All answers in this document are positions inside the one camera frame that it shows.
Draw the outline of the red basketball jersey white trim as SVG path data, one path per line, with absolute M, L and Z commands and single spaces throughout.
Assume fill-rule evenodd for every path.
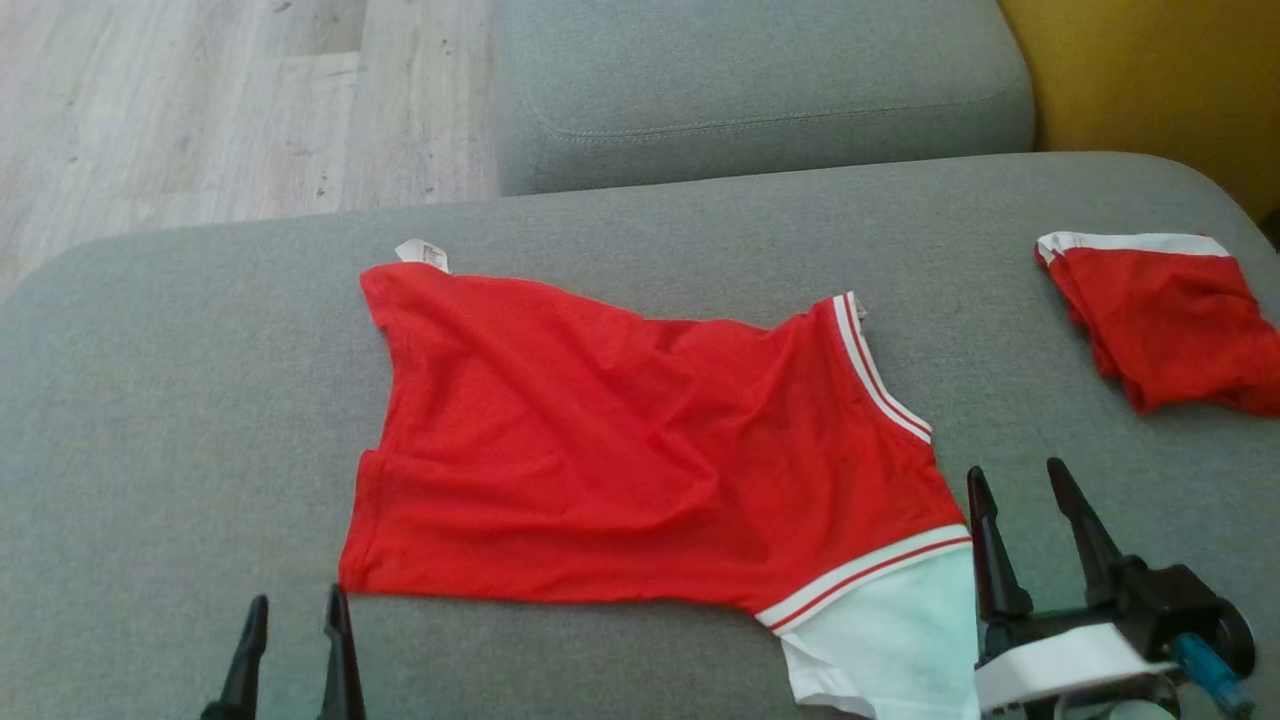
M 979 720 L 970 532 L 854 293 L 767 329 L 433 263 L 360 286 L 392 383 L 346 591 L 737 609 L 800 705 Z

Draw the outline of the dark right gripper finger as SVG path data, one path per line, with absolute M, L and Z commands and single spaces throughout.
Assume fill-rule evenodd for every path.
M 983 623 L 1029 618 L 1033 603 L 1018 582 L 998 529 L 998 507 L 980 466 L 966 474 L 977 610 Z
M 1068 465 L 1060 457 L 1046 462 L 1059 511 L 1068 519 L 1085 578 L 1088 607 L 1114 605 L 1121 589 L 1121 575 L 1130 559 L 1121 553 L 1100 520 Z

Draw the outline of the grey fabric sofa seat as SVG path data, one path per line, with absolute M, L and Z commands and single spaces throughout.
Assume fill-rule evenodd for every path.
M 358 274 L 415 237 L 457 272 L 655 316 L 771 325 L 859 293 L 893 393 L 957 496 L 984 469 L 1038 609 L 1079 605 L 1061 457 L 1120 548 L 1183 562 L 1251 621 L 1280 720 L 1280 421 L 1137 415 L 1036 238 L 1203 233 L 1280 325 L 1280 252 L 1158 158 L 1037 152 L 494 199 L 99 240 L 0 304 L 0 720 L 197 720 L 270 598 L 259 714 L 315 720 L 385 345 Z

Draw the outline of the grey fabric sofa cushion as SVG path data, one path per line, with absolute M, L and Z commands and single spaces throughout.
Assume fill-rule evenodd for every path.
M 1027 152 L 997 0 L 500 0 L 504 195 Z

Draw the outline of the yellow upholstered furniture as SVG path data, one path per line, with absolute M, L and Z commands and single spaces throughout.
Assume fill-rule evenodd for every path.
M 1280 210 L 1280 0 L 998 0 L 1043 151 L 1139 152 Z

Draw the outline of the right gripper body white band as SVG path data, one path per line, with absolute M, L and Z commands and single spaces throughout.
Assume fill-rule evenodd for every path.
M 1044 639 L 1006 651 L 984 666 L 977 664 L 974 685 L 980 720 L 988 720 L 989 711 L 1016 702 L 1110 687 L 1138 676 L 1166 676 L 1178 697 L 1172 674 L 1169 659 L 1147 660 L 1134 650 L 1117 629 L 1112 609 L 1084 626 L 1051 630 Z

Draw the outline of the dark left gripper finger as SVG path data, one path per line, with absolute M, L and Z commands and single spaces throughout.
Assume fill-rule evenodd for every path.
M 339 585 L 329 591 L 323 632 L 329 655 L 317 720 L 367 720 L 349 603 Z
M 259 702 L 260 664 L 268 647 L 269 600 L 256 596 L 251 603 L 239 634 L 230 666 L 224 680 L 220 700 Z

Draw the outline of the red shorts with white band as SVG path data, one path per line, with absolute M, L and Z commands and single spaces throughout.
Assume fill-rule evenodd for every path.
M 1135 411 L 1213 404 L 1280 419 L 1280 328 L 1216 240 L 1060 231 L 1036 256 Z

